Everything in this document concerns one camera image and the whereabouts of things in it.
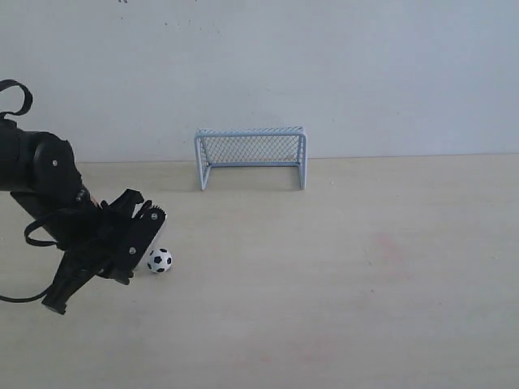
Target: mini soccer goal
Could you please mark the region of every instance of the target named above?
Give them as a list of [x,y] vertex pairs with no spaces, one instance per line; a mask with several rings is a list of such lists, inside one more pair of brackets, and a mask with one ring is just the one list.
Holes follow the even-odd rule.
[[202,190],[211,169],[247,166],[294,166],[299,169],[301,189],[307,185],[307,134],[301,126],[200,129],[195,135],[195,153]]

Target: black robotic arm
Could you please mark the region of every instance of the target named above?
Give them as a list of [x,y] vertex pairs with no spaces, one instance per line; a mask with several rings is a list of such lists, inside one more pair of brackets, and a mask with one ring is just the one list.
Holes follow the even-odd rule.
[[[18,86],[24,105],[18,112],[0,113],[0,190],[34,218],[25,229],[33,246],[56,246],[64,252],[52,284],[27,302],[42,303],[65,314],[69,298],[94,276],[129,284],[133,271],[165,226],[166,214],[142,194],[127,189],[108,204],[98,203],[83,184],[71,145],[49,132],[24,131],[7,114],[19,116],[31,107],[32,94],[14,80],[0,81],[0,92]],[[43,228],[52,241],[31,233]]]

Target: black cable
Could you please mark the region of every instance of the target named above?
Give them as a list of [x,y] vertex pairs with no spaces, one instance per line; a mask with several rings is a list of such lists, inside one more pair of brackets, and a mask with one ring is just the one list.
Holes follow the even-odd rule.
[[40,294],[37,294],[36,296],[27,297],[27,298],[13,298],[13,297],[6,297],[6,296],[0,295],[0,301],[10,302],[13,304],[23,304],[25,302],[37,301],[37,300],[40,300],[41,298],[43,298],[47,294],[47,292],[49,291],[49,288],[47,288]]
[[[29,237],[29,235],[31,232],[33,232],[33,231],[39,229],[40,227],[43,227],[45,224],[49,223],[54,217],[60,216],[63,214],[65,214],[65,215],[71,214],[74,212],[75,212],[75,210],[60,209],[54,213],[51,213],[50,215],[43,216],[40,219],[34,220],[25,229],[24,235],[25,235],[26,242],[31,246],[39,246],[39,247],[48,247],[48,246],[53,246],[53,245],[57,244],[57,242],[37,241],[36,239],[31,239]],[[0,294],[0,301],[10,302],[12,304],[24,304],[27,302],[33,302],[33,301],[37,301],[37,300],[40,300],[41,298],[43,298],[47,294],[49,289],[50,289],[50,286],[48,286],[40,294],[37,294],[36,296],[32,296],[32,297],[26,297],[26,298],[14,298],[14,297],[3,296]]]

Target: wall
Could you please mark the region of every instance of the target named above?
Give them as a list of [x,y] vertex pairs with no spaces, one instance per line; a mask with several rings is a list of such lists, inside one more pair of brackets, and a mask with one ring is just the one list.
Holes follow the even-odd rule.
[[312,157],[519,152],[518,14],[513,0],[17,0],[0,78],[34,91],[19,124],[81,161],[192,159],[201,126],[304,125]]

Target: soccer ball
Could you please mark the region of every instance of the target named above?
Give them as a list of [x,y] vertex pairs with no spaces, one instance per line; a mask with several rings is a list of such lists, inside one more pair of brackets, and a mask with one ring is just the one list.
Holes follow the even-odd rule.
[[156,249],[149,254],[148,269],[154,273],[163,273],[171,267],[173,257],[166,249]]

